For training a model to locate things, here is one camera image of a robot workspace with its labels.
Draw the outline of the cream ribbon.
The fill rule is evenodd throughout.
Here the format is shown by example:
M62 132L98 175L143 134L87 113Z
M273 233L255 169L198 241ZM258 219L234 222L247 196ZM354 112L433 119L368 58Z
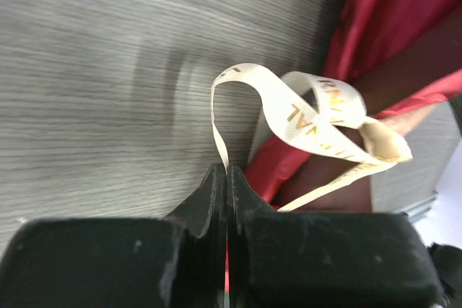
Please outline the cream ribbon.
M367 116L361 94L349 84L327 77L292 71L278 77L264 66L241 63L223 71L210 88L240 82L261 98L260 121L291 147L324 157L354 162L355 167L330 183L282 206L294 211L360 178L411 160L405 138Z

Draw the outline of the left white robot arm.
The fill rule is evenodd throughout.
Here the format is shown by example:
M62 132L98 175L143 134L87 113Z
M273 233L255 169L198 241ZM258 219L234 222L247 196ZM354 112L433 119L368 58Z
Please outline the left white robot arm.
M213 164L162 219L39 219L1 260L3 307L459 307L461 251L403 214L282 213Z

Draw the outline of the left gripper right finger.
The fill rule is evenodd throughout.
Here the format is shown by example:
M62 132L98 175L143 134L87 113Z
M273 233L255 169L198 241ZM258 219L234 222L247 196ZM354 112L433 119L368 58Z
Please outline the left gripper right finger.
M402 214L279 212L227 170L231 307L431 307L443 288Z

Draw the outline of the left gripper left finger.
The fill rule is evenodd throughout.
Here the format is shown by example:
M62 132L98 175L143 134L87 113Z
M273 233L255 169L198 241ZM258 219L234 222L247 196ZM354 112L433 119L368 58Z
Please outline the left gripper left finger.
M222 307L226 174L162 218L37 219L1 259L3 307Z

